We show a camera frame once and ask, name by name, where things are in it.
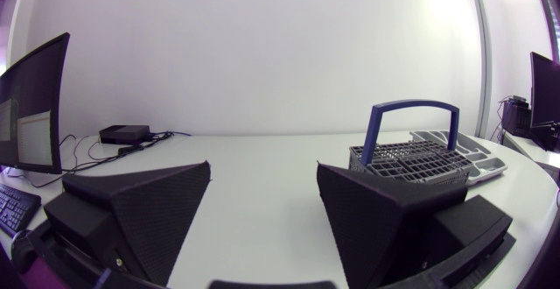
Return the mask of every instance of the blue handle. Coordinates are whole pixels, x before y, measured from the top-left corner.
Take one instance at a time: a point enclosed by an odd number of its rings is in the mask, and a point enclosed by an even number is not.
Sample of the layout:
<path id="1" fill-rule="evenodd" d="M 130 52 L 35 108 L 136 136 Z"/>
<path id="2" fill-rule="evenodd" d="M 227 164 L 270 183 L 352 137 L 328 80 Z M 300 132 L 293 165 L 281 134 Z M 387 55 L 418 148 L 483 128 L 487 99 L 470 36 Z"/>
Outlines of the blue handle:
<path id="1" fill-rule="evenodd" d="M 449 126 L 449 139 L 447 142 L 447 150 L 455 150 L 457 143 L 457 131 L 459 129 L 459 109 L 453 105 L 444 102 L 430 100 L 402 100 L 394 102 L 385 102 L 374 105 L 371 109 L 369 117 L 369 126 L 367 127 L 366 143 L 361 154 L 360 162 L 366 166 L 374 157 L 375 143 L 379 135 L 379 127 L 382 124 L 382 116 L 384 112 L 394 109 L 405 109 L 416 106 L 431 106 L 440 109 L 448 109 L 451 112 L 451 125 Z"/>

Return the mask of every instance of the monitor stand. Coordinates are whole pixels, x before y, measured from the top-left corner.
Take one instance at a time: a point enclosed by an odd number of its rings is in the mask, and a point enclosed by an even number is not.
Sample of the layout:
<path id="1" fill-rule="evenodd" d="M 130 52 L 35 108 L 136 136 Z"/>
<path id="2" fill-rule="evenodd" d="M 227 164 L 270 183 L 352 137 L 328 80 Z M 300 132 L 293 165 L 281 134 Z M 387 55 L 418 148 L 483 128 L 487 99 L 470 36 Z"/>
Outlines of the monitor stand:
<path id="1" fill-rule="evenodd" d="M 59 179 L 62 174 L 49 174 L 49 173 L 37 173 L 26 170 L 20 170 L 15 167 L 2 166 L 2 171 L 0 172 L 0 180 L 2 182 L 10 182 L 13 187 L 19 185 L 14 185 L 16 183 L 21 183 L 21 186 L 30 185 L 32 187 L 45 187 L 57 179 Z"/>

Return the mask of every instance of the white wall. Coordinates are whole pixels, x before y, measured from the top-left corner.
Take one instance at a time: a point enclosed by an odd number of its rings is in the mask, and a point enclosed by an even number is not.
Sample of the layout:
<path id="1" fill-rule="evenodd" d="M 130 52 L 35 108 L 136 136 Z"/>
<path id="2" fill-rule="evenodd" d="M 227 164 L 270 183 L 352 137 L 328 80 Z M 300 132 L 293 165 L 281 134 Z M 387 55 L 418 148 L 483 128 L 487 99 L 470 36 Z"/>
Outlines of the white wall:
<path id="1" fill-rule="evenodd" d="M 14 54 L 70 32 L 61 136 L 111 124 L 193 134 L 364 131 L 371 106 L 428 98 L 473 134 L 480 39 L 473 0 L 28 0 Z M 382 128 L 448 128 L 390 113 Z"/>
<path id="2" fill-rule="evenodd" d="M 486 130 L 490 138 L 500 122 L 496 113 L 500 100 L 519 95 L 530 102 L 530 52 L 552 55 L 541 0 L 484 0 L 484 4 L 492 41 L 493 88 Z"/>

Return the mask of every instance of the router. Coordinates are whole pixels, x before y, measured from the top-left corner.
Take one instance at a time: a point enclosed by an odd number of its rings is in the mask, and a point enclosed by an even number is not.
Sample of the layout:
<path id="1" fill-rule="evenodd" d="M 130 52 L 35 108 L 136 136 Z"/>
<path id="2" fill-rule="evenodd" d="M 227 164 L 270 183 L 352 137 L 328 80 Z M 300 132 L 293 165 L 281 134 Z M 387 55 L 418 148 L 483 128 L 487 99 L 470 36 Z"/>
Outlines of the router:
<path id="1" fill-rule="evenodd" d="M 112 125 L 99 131 L 99 137 L 104 144 L 139 145 L 144 137 L 150 133 L 147 125 Z"/>

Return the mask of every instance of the monitor screen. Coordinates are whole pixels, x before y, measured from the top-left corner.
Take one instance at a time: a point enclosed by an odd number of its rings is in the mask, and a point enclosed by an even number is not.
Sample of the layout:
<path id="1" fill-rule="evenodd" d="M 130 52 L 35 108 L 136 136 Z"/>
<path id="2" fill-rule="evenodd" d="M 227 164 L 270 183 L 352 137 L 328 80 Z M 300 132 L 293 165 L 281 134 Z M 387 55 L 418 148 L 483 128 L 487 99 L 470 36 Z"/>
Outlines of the monitor screen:
<path id="1" fill-rule="evenodd" d="M 0 165 L 61 173 L 60 80 L 69 38 L 44 43 L 0 77 Z"/>
<path id="2" fill-rule="evenodd" d="M 531 126 L 560 122 L 560 64 L 531 53 L 533 90 Z"/>

